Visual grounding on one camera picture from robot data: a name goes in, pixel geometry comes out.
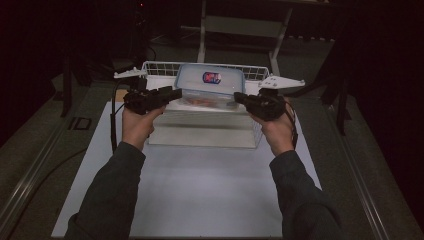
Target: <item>metal stand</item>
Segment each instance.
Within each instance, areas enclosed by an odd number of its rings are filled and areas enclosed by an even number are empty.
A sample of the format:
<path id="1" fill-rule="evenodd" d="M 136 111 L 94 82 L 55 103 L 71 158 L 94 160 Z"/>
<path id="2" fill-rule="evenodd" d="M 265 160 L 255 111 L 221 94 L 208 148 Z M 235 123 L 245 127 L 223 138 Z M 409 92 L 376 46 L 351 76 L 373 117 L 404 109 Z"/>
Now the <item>metal stand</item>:
<path id="1" fill-rule="evenodd" d="M 271 62 L 273 75 L 280 76 L 277 56 L 280 51 L 281 44 L 283 43 L 284 35 L 292 12 L 293 8 L 289 8 L 287 10 L 284 22 L 211 16 L 206 14 L 206 0 L 203 0 L 202 18 L 200 21 L 200 47 L 197 62 L 205 62 L 205 36 L 207 31 L 258 37 L 272 37 L 277 39 L 277 43 L 274 50 L 269 53 L 269 60 Z"/>

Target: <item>white tabletop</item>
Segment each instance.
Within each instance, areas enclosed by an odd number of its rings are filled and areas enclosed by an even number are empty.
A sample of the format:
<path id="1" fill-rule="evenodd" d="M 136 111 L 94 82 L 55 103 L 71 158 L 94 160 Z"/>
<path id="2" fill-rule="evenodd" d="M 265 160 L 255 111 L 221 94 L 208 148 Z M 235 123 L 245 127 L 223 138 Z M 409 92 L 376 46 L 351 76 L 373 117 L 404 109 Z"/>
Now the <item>white tabletop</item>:
<path id="1" fill-rule="evenodd" d="M 78 212 L 95 174 L 112 155 L 110 109 L 107 103 L 53 237 L 64 236 L 68 219 Z M 302 133 L 297 152 L 320 187 Z M 147 159 L 141 173 L 131 237 L 281 237 L 282 216 L 268 166 L 273 155 L 265 138 L 254 150 L 147 144 L 144 153 Z"/>

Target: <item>black jacket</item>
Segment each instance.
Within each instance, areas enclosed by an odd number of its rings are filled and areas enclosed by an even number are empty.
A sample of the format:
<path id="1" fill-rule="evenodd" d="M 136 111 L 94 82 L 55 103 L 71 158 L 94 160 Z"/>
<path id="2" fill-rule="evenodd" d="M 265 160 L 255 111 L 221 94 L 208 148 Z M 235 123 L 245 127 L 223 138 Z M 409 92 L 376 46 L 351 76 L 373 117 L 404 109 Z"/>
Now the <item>black jacket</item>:
<path id="1" fill-rule="evenodd" d="M 65 239 L 128 239 L 145 159 L 121 142 L 96 174 L 80 211 L 69 219 Z M 277 156 L 270 168 L 284 216 L 284 239 L 343 239 L 336 211 L 295 151 Z"/>

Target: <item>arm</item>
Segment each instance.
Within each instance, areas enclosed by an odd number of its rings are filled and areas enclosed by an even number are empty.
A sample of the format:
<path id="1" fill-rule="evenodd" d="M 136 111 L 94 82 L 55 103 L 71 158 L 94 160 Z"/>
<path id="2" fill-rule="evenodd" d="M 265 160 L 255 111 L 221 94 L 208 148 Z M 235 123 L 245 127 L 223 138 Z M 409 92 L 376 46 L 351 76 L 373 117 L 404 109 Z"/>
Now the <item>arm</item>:
<path id="1" fill-rule="evenodd" d="M 343 239 L 339 217 L 329 198 L 315 187 L 294 151 L 293 126 L 287 115 L 267 122 L 251 117 L 262 125 L 262 132 L 276 156 L 270 168 L 283 215 L 284 239 Z"/>
<path id="2" fill-rule="evenodd" d="M 164 109 L 146 115 L 124 109 L 122 142 L 97 172 L 79 212 L 69 219 L 65 239 L 128 239 L 146 158 L 140 150 Z"/>
<path id="3" fill-rule="evenodd" d="M 283 215 L 284 239 L 343 239 L 330 199 L 308 175 L 293 150 L 278 155 L 270 168 Z"/>

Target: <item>black controller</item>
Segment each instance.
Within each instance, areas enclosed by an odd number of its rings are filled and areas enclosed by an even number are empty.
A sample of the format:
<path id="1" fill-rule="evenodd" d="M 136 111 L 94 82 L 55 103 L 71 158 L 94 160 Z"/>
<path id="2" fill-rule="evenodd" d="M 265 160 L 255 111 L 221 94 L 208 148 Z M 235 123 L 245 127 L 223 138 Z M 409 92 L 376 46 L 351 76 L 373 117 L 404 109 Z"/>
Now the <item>black controller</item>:
<path id="1" fill-rule="evenodd" d="M 278 89 L 261 88 L 257 96 L 235 92 L 234 100 L 264 121 L 278 119 L 286 112 L 286 101 L 278 95 Z"/>
<path id="2" fill-rule="evenodd" d="M 172 86 L 161 87 L 158 89 L 147 90 L 147 79 L 140 78 L 130 85 L 128 93 L 124 96 L 125 107 L 144 115 L 162 106 L 167 105 L 169 102 L 182 97 L 182 90 L 172 90 Z"/>

